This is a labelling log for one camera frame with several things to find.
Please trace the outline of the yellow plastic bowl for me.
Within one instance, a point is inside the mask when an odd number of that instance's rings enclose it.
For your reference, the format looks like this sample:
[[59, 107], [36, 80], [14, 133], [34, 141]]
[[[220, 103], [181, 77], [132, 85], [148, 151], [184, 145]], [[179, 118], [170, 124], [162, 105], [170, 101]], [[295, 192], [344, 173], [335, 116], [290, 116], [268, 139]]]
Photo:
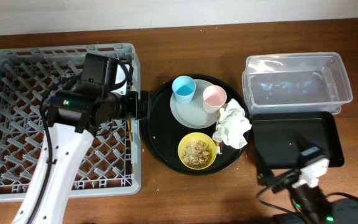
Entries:
[[[190, 167], [184, 163], [183, 158], [182, 158], [181, 152], [182, 152], [183, 148], [185, 147], [186, 144], [188, 144], [189, 142], [194, 141], [194, 140], [201, 140], [209, 145], [211, 160], [208, 162], [208, 164], [206, 166], [204, 166], [202, 168]], [[203, 169], [210, 167], [212, 165], [212, 163], [215, 161], [216, 156], [217, 156], [216, 145], [215, 145], [214, 141], [208, 135], [206, 135], [204, 133], [198, 133], [198, 132], [190, 133], [190, 134], [187, 134], [185, 137], [183, 137], [182, 140], [180, 141], [180, 143], [178, 145], [178, 156], [179, 156], [181, 162], [188, 168], [193, 169], [193, 170], [203, 170]]]

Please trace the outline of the rice and peanut shell scraps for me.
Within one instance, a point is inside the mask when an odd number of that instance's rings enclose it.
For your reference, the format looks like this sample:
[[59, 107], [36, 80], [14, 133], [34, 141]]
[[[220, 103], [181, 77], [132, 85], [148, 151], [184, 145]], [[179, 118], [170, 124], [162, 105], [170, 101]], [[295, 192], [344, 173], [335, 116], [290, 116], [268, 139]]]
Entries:
[[189, 142], [181, 153], [184, 163], [194, 168], [202, 168], [211, 160], [209, 145], [201, 140]]

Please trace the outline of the white napkin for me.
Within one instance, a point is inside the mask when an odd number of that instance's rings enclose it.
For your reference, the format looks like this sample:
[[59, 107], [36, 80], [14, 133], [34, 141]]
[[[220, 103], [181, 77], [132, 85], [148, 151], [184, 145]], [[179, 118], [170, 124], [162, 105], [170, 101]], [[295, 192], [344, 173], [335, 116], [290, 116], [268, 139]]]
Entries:
[[244, 108], [235, 99], [231, 99], [219, 109], [219, 119], [212, 139], [234, 149], [241, 149], [247, 145], [244, 134], [251, 128]]

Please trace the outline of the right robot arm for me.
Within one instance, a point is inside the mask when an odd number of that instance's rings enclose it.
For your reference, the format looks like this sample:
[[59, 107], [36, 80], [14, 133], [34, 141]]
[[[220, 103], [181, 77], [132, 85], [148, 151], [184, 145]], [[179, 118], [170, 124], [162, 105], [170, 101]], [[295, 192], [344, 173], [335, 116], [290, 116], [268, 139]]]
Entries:
[[[325, 195], [319, 187], [319, 178], [329, 168], [329, 159], [323, 149], [307, 140], [298, 132], [293, 132], [298, 145], [298, 162], [301, 167], [289, 170], [272, 180], [257, 195], [263, 205], [283, 213], [276, 217], [281, 223], [289, 223], [296, 218], [300, 223], [358, 223], [358, 197], [343, 192]], [[268, 190], [278, 192], [288, 190], [293, 212], [261, 199]]]

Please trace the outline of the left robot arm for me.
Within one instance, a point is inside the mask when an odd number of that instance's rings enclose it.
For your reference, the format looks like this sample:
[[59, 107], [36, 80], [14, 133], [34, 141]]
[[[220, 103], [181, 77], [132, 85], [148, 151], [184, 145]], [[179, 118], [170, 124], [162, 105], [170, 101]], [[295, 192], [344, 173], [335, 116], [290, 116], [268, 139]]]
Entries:
[[118, 89], [132, 83], [128, 62], [86, 54], [82, 72], [54, 84], [39, 105], [44, 129], [42, 151], [14, 223], [61, 223], [76, 173], [98, 136], [112, 120], [149, 118], [147, 91]]

